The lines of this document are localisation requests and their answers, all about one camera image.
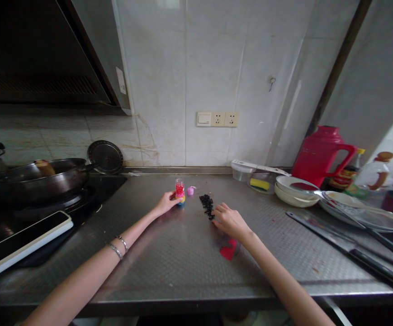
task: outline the range hood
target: range hood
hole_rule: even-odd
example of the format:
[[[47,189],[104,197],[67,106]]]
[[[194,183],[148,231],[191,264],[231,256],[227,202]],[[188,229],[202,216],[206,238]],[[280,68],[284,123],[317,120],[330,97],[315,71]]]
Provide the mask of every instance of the range hood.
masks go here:
[[[126,109],[111,1],[0,1],[0,113]]]

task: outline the red thermos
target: red thermos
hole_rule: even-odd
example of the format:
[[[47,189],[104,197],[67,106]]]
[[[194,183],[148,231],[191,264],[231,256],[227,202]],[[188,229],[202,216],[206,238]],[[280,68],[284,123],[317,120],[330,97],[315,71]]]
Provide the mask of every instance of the red thermos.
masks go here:
[[[318,126],[318,130],[305,138],[296,163],[294,164],[293,177],[309,181],[320,187],[325,177],[338,175],[356,153],[356,147],[344,144],[339,128],[331,126]],[[336,157],[336,153],[344,149],[348,151],[347,157],[336,168],[334,173],[329,169]]]

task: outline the knife handle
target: knife handle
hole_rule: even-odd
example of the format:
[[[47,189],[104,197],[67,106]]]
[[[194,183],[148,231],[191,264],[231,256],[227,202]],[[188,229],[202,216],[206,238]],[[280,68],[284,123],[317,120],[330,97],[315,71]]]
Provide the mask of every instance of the knife handle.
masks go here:
[[[389,250],[391,250],[393,252],[393,242],[391,240],[386,239],[379,232],[374,231],[372,229],[367,229],[367,232],[369,235],[371,235],[373,238],[375,238],[378,242],[380,242],[386,248],[388,248]]]
[[[375,272],[378,272],[380,275],[385,277],[385,279],[393,283],[393,271],[383,266],[378,261],[372,259],[370,256],[364,254],[358,249],[350,250],[349,254],[351,254],[353,257],[360,260],[361,262],[372,268]]]

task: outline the pot handle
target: pot handle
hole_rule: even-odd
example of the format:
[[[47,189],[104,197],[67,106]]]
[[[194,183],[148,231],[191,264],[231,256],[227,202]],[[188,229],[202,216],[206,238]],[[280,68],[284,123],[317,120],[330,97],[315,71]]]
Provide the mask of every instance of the pot handle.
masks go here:
[[[325,177],[333,177],[333,176],[337,176],[342,169],[350,162],[350,160],[353,158],[354,154],[357,151],[357,148],[353,145],[347,145],[347,144],[340,144],[337,146],[337,151],[341,150],[341,149],[345,149],[347,152],[349,152],[346,156],[346,158],[344,159],[344,161],[342,161],[342,163],[340,165],[338,165],[338,167],[336,168],[335,172],[333,173],[326,173]]]
[[[81,172],[89,172],[91,170],[94,170],[95,168],[98,168],[100,165],[101,165],[100,162],[88,164],[88,165],[82,166],[80,168],[80,171]]]

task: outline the wall socket panel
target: wall socket panel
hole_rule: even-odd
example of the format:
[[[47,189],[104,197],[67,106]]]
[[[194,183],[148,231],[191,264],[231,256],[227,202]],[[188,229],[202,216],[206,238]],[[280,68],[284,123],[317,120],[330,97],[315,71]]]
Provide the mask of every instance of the wall socket panel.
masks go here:
[[[196,115],[197,127],[229,127],[238,126],[238,112],[199,111]]]
[[[224,127],[225,126],[225,112],[212,112],[210,126],[211,127]]]
[[[238,112],[225,112],[225,127],[237,127],[239,118]]]

